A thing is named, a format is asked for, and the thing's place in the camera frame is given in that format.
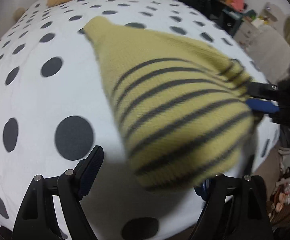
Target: bed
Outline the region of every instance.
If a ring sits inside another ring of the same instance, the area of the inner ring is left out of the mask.
[[[36,174],[58,176],[100,145],[103,165],[81,201],[98,239],[123,239],[128,222],[147,231],[158,225],[151,236],[157,240],[188,228],[203,201],[193,189],[154,194],[138,185],[82,28],[101,15],[118,25],[185,35],[238,59],[256,81],[266,82],[264,75],[224,30],[176,0],[73,0],[51,8],[46,1],[34,3],[0,39],[0,225],[13,229]],[[253,154],[255,170],[278,137],[279,125],[264,117],[226,175],[240,177]],[[54,203],[63,238],[70,239],[58,197]]]

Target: polka dot bedsheet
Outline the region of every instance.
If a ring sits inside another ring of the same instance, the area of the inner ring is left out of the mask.
[[[191,226],[203,206],[194,190],[153,194],[137,184],[82,28],[101,15],[118,25],[184,35],[238,59],[259,82],[266,82],[263,74],[224,30],[176,0],[73,0],[52,8],[46,1],[34,3],[0,39],[0,225],[13,229],[33,176],[58,176],[101,145],[104,163],[81,201],[98,239],[127,238],[129,227],[165,239]],[[226,175],[241,176],[253,152],[257,168],[278,129],[265,117]],[[58,197],[54,202],[70,239]]]

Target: metal screw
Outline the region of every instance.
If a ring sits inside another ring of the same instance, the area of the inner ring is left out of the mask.
[[[41,178],[42,178],[41,175],[36,175],[36,176],[34,176],[33,179],[34,179],[35,181],[39,181]]]
[[[245,176],[244,176],[244,179],[247,180],[247,181],[251,181],[251,176],[249,176],[249,175],[245,175]]]
[[[74,171],[72,169],[65,171],[65,175],[67,175],[67,176],[71,176],[73,173],[74,173]]]

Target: white bedsheet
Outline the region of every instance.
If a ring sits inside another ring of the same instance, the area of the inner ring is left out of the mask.
[[[203,204],[194,190],[155,195],[137,184],[126,164],[93,47],[80,30],[98,15],[119,25],[142,24],[206,41],[240,60],[259,82],[266,82],[263,74],[225,31],[181,2],[74,0],[48,9],[46,1],[33,4],[0,40],[0,225],[13,229],[36,174],[58,176],[74,168],[94,145],[101,145],[104,163],[81,201],[98,239],[122,239],[123,226],[140,217],[158,220],[152,237],[157,240],[191,226]],[[255,149],[257,168],[276,143],[277,130],[278,125],[264,118],[255,140],[226,175],[241,176]],[[59,226],[69,236],[58,198],[54,199]]]

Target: gray stripe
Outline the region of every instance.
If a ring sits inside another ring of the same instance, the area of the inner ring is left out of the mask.
[[[198,97],[198,96],[202,96],[202,95],[206,95],[206,94],[211,94],[211,93],[227,93],[230,94],[230,92],[224,91],[224,90],[218,90],[218,89],[204,89],[204,90],[197,90],[191,93],[187,93],[184,94],[180,97],[177,97],[165,104],[160,105],[159,107],[147,112],[146,114],[144,114],[141,118],[139,118],[135,123],[133,123],[133,125],[130,126],[130,128],[128,129],[126,135],[124,136],[124,141],[127,141],[129,139],[129,137],[131,136],[131,134],[137,130],[143,123],[147,122],[149,119],[155,117],[158,114],[161,114],[163,112],[165,112],[166,110],[181,104],[187,100],[190,100],[192,98]]]
[[[242,97],[244,97],[245,95],[247,95],[247,91],[244,92],[244,93],[242,93],[242,94],[239,96],[239,98],[242,98]]]
[[[238,78],[241,74],[243,74],[244,69],[242,69],[241,71],[239,71],[235,76],[231,77],[228,79],[228,82],[233,81],[234,79]]]
[[[227,73],[228,71],[230,71],[232,69],[232,67],[234,66],[234,62],[230,62],[229,67],[224,69],[222,72],[218,73],[219,76],[224,75],[225,73]]]
[[[242,83],[240,83],[240,84],[236,87],[236,89],[242,87],[243,85],[246,85],[246,83],[248,83],[249,81],[251,81],[251,77],[249,77],[247,80],[245,80],[245,81],[243,81]]]
[[[224,99],[221,101],[217,101],[214,103],[211,103],[201,109],[198,109],[186,116],[184,116],[181,119],[178,119],[168,125],[166,125],[164,128],[156,131],[155,133],[149,135],[148,137],[144,138],[143,140],[141,140],[131,151],[130,151],[130,157],[134,156],[136,153],[138,153],[140,150],[142,150],[144,147],[146,147],[147,145],[153,143],[154,141],[168,135],[169,133],[173,132],[174,130],[176,130],[179,127],[182,127],[184,125],[186,125],[187,123],[191,122],[192,120],[214,110],[217,109],[221,106],[224,105],[228,105],[231,103],[241,103],[241,101],[239,99],[236,98],[230,98],[230,99]]]
[[[215,159],[211,160],[210,162],[204,164],[203,166],[198,167],[195,171],[193,171],[191,173],[188,173],[188,174],[184,175],[181,178],[177,178],[177,179],[171,180],[171,181],[166,182],[164,184],[146,187],[145,189],[148,190],[148,191],[164,190],[164,189],[169,189],[169,188],[181,186],[181,185],[184,185],[184,184],[188,183],[190,180],[192,180],[196,176],[199,176],[199,175],[203,174],[207,170],[211,169],[213,166],[216,166],[221,161],[223,161],[224,159],[228,158],[232,154],[232,152],[244,142],[244,140],[248,136],[248,134],[249,134],[249,132],[244,134],[244,135],[242,135],[230,148],[228,148],[220,156],[218,156],[217,158],[215,158]]]
[[[120,78],[119,80],[117,81],[115,87],[113,88],[113,91],[112,91],[112,95],[111,97],[113,98],[114,96],[114,93],[116,92],[118,86],[123,82],[123,80],[125,78],[127,78],[127,76],[129,76],[130,74],[132,74],[133,72],[135,72],[136,70],[139,70],[140,68],[142,67],[145,67],[145,66],[148,66],[150,64],[154,64],[154,63],[157,63],[157,62],[162,62],[162,61],[182,61],[182,62],[190,62],[188,60],[185,60],[185,59],[181,59],[181,58],[155,58],[155,59],[151,59],[151,60],[148,60],[148,61],[145,61],[143,63],[140,63],[138,65],[136,65],[135,67],[129,69],[127,72],[125,72]]]
[[[183,84],[191,84],[191,83],[211,83],[211,84],[215,84],[218,87],[222,87],[225,89],[228,89],[225,86],[219,85],[213,81],[207,80],[207,79],[178,79],[178,80],[172,80],[166,83],[163,83],[157,87],[152,88],[151,90],[143,93],[142,95],[140,95],[138,98],[136,98],[135,100],[133,100],[130,105],[127,107],[127,109],[124,111],[124,113],[122,114],[119,122],[118,122],[118,128],[120,129],[120,127],[122,126],[125,118],[127,117],[127,115],[130,113],[130,111],[136,107],[139,103],[141,103],[142,101],[146,100],[147,98],[150,98],[154,95],[156,95],[157,93],[166,90],[168,88],[171,87],[175,87],[175,86],[179,86],[179,85],[183,85]]]
[[[169,68],[163,68],[163,69],[158,69],[158,70],[152,71],[152,72],[140,77],[139,79],[137,79],[135,82],[130,84],[124,90],[124,92],[121,94],[121,96],[119,97],[119,99],[116,102],[114,111],[116,112],[118,110],[122,100],[128,94],[128,92],[130,90],[132,90],[133,88],[137,87],[139,84],[145,82],[146,80],[151,79],[152,77],[156,77],[156,76],[158,76],[160,74],[164,74],[164,73],[168,73],[168,72],[177,72],[177,71],[188,71],[188,72],[199,72],[199,73],[203,72],[200,69],[192,68],[192,67],[169,67]]]

